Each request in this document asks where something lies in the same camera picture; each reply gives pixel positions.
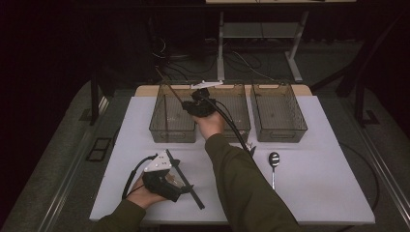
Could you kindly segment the person's right hand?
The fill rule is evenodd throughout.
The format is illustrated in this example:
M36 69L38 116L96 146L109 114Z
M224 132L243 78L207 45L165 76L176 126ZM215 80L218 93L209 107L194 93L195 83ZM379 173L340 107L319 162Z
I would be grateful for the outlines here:
M202 118L193 116L192 119L199 126L200 133L205 140L214 134L224 132L224 119L218 112Z

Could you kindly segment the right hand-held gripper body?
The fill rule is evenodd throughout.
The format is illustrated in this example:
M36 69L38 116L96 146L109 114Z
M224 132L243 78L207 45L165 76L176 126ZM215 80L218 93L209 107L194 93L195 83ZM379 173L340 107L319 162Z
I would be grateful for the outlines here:
M200 83L192 84L191 89L193 93L191 94L191 101L193 102L190 115L196 117L207 117L213 114L217 110L217 100L210 98L209 87L216 87L222 85L223 82L220 81L205 81L202 80Z

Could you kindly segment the aluminium floor rail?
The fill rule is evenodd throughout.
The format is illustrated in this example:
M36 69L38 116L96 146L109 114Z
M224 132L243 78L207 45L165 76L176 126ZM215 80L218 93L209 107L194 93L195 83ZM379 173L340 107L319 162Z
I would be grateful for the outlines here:
M109 100L99 97L99 102L100 113L105 113ZM40 190L44 203L36 232L51 232L66 204L96 130L90 121L91 98L75 97L37 166L44 184Z
M369 152L370 161L410 232L410 198L406 196L399 185L398 178L394 175L394 169L389 166L389 159L394 157L394 151L384 149L383 143L372 139L367 129L359 127L358 132Z

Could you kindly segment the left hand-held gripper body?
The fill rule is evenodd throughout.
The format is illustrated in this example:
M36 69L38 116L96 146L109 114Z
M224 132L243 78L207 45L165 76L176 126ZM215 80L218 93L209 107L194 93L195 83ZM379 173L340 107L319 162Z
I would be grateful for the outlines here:
M168 200L176 202L182 194L182 188L177 188L166 180L166 175L177 175L174 167L169 167L173 160L168 150L156 154L154 159L143 169L143 183L149 191Z

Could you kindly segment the black metal post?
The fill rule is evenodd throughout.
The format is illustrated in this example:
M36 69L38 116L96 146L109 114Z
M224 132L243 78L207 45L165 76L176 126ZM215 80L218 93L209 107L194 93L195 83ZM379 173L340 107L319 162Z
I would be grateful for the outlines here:
M99 109L99 85L97 81L97 72L92 72L91 79L91 121L90 125L94 126L100 115Z

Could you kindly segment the grey metal desk frame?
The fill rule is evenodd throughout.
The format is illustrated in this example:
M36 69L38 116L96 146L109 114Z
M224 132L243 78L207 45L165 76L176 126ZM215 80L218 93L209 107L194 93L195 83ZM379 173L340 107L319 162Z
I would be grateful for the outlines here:
M291 39L293 44L284 52L286 62L296 82L303 78L295 61L295 56L302 40L308 21L309 12L302 13L298 21L292 22L228 22L224 12L220 12L217 75L218 80L225 79L223 41L225 39Z

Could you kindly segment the translucent brown plastic bin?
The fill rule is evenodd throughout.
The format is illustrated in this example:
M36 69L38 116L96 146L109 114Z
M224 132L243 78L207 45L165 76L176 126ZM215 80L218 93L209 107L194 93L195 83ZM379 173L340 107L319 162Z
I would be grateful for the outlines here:
M182 101L191 100L192 90L188 86L174 85L173 89ZM167 97L167 131L164 130L163 95ZM196 140L195 122L165 84L159 88L149 130L156 143L194 143Z
M208 88L210 98L231 120L242 139L247 142L251 129L245 86L242 83L226 83Z
M290 84L254 83L250 101L259 142L298 143L308 130Z

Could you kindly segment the steel spoon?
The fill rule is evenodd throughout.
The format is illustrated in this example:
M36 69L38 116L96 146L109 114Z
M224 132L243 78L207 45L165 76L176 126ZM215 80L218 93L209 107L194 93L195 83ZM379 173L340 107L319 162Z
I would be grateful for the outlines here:
M279 154L277 152L272 152L268 156L268 162L272 167L272 188L275 188L275 169L278 167L280 161Z

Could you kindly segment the black slanted stand strut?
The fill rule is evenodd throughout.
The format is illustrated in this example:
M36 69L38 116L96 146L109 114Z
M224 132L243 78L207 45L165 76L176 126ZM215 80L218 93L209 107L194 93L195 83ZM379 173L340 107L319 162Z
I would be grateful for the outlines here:
M410 6L403 9L383 9L373 12L363 26L364 43L357 56L347 66L347 71L337 86L337 95L347 97L363 79L372 57L385 41L394 26L410 11Z

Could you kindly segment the black metal stand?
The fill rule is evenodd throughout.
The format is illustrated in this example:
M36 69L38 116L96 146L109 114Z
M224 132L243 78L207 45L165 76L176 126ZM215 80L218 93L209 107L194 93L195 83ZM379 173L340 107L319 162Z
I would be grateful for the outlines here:
M354 117L359 125L364 128L366 125L379 125L380 122L371 110L364 110L365 106L365 82L359 79L356 85L355 113Z

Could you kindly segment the person's left hand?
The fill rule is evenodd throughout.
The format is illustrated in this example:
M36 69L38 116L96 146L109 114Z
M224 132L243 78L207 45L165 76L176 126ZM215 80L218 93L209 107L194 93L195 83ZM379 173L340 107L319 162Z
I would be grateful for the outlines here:
M153 204L165 201L164 197L145 188L142 177L139 177L133 184L132 190L128 193L126 199L143 209L148 209Z

